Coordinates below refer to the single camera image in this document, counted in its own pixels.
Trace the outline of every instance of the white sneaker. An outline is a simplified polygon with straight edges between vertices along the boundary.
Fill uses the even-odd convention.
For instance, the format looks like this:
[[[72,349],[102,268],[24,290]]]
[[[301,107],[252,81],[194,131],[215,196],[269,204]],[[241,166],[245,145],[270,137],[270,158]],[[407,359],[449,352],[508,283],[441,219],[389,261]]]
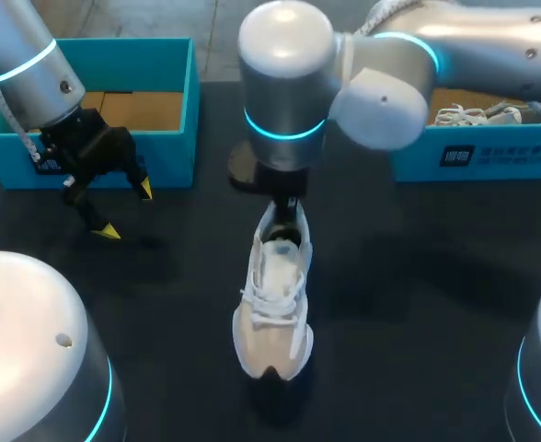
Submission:
[[[305,293],[312,246],[300,203],[296,222],[289,226],[276,224],[275,211],[271,203],[254,234],[232,329],[238,360],[250,377],[261,378],[274,369],[291,380],[304,368],[314,344]]]

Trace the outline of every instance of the shoe laces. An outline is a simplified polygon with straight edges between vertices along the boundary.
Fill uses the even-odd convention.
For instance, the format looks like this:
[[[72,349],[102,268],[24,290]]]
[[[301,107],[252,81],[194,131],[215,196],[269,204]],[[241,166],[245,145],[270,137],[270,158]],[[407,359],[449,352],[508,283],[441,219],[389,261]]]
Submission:
[[[250,274],[251,290],[240,290],[246,300],[252,305],[252,322],[270,325],[293,325],[298,321],[297,296],[305,284],[305,276],[300,272],[297,284],[283,292],[263,290],[254,283],[254,273]]]
[[[488,117],[482,109],[464,109],[460,104],[452,108],[440,109],[434,124],[437,126],[475,126],[488,123]]]

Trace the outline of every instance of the shoe sole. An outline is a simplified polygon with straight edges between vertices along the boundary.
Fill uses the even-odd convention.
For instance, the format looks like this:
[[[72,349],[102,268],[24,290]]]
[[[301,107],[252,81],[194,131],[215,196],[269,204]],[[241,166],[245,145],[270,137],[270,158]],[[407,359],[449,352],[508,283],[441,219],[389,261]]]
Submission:
[[[240,365],[242,366],[242,369],[244,372],[249,375],[251,378],[257,379],[260,377],[252,375],[251,372],[248,371],[247,365],[245,364],[244,360],[242,359],[242,355],[240,354],[240,351],[238,349],[238,346],[236,345],[236,342],[239,341],[239,333],[237,331],[237,309],[234,310],[234,315],[232,316],[232,337],[234,340],[234,349],[236,350],[237,360],[239,361]],[[287,379],[293,380],[299,373],[301,373],[301,370],[304,369],[305,365],[307,365],[307,361],[309,361],[309,357],[311,356],[312,348],[314,347],[314,332],[311,330],[311,327],[309,324],[305,325],[305,338],[307,345],[305,346],[305,353],[304,357],[301,358],[301,362],[299,363],[299,367],[295,372]]]

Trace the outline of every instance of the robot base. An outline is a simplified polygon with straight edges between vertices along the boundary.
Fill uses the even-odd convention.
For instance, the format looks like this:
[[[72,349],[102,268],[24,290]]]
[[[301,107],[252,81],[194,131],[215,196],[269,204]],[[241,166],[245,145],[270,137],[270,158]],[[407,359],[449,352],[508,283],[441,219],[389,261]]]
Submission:
[[[49,265],[0,251],[0,442],[125,436],[120,382],[75,289]]]

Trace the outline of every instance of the cardboard box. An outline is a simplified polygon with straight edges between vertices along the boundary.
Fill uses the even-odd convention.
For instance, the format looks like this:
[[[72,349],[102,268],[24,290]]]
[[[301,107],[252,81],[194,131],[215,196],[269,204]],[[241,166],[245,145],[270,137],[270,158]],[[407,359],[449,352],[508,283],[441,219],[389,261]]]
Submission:
[[[438,110],[460,104],[488,109],[502,101],[464,90],[439,89],[431,100],[429,123]],[[391,154],[399,182],[541,179],[541,116],[523,110],[528,124],[503,126],[429,126],[413,145]]]
[[[83,107],[98,109],[109,124],[130,130],[151,186],[190,187],[200,106],[199,70],[192,40],[57,42],[85,86]],[[131,93],[122,98],[122,91]],[[29,137],[43,150],[39,134]],[[5,189],[61,189],[65,178],[36,173],[23,143],[0,117],[0,181]],[[89,187],[128,189],[130,184],[123,173],[109,173]]]
[[[106,93],[101,115],[112,127],[133,131],[177,131],[182,113],[182,93]]]

